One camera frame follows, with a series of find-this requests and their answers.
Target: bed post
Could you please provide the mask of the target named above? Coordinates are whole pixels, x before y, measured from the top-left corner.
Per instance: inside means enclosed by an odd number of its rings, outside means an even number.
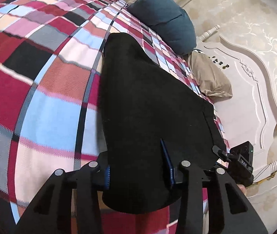
[[[214,26],[212,29],[206,31],[204,34],[201,34],[199,38],[202,42],[204,42],[206,39],[208,39],[214,32],[216,32],[221,27],[219,25]]]

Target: folded black clothing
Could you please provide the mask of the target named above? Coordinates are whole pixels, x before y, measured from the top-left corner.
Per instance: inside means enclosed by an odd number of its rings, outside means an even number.
[[[140,214],[176,201],[163,178],[160,139],[178,145],[190,162],[211,169],[226,149],[213,106],[155,64],[126,33],[112,33],[104,47],[99,106],[110,166],[104,203]]]

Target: bed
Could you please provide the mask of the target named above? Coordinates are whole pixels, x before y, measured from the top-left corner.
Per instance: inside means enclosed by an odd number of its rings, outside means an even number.
[[[202,42],[217,28],[197,38],[199,50],[228,64],[224,73],[233,84],[234,97],[214,104],[215,123],[227,150],[247,140],[253,144],[255,175],[262,178],[270,172],[262,170],[277,124],[276,91],[252,51],[224,38]],[[97,94],[101,52],[112,32],[132,35],[156,64],[212,102],[187,62],[129,14],[123,0],[0,0],[0,232],[14,231],[54,170],[77,170],[106,150]],[[234,112],[249,119],[233,120]],[[133,216],[100,202],[104,232],[174,233],[178,203]],[[74,196],[72,206],[74,223]]]

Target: plaid blanket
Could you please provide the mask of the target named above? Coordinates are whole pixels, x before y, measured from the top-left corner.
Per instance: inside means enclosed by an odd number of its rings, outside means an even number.
[[[109,33],[132,35],[207,99],[185,60],[125,7],[123,0],[0,0],[0,225],[8,233],[54,170],[77,170],[106,150],[97,95]],[[223,135],[217,115],[215,123]],[[110,212],[103,227],[105,234],[165,233],[176,219],[170,214]]]

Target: headboard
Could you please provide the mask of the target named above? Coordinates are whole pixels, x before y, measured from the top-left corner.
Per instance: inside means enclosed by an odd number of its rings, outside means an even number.
[[[277,124],[277,94],[268,67],[252,50],[220,36],[220,43],[204,43],[213,29],[197,37],[197,48],[207,54],[232,84],[233,97],[219,98],[214,104],[232,148],[245,141],[253,145],[254,181],[268,177],[267,155]]]

